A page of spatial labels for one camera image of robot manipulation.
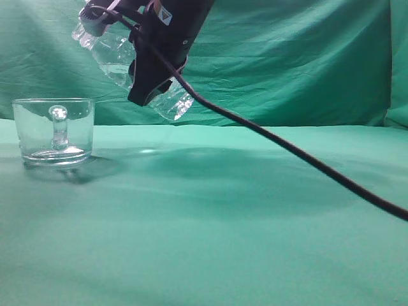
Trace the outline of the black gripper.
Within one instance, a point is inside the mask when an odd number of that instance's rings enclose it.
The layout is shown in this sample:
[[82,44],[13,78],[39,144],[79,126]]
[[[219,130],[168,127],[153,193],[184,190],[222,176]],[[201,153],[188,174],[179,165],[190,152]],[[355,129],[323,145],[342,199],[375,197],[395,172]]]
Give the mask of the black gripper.
[[137,22],[148,39],[129,36],[136,55],[129,67],[133,84],[128,100],[148,105],[164,94],[173,76],[163,61],[183,72],[188,53],[209,14],[213,1],[121,1],[118,11]]

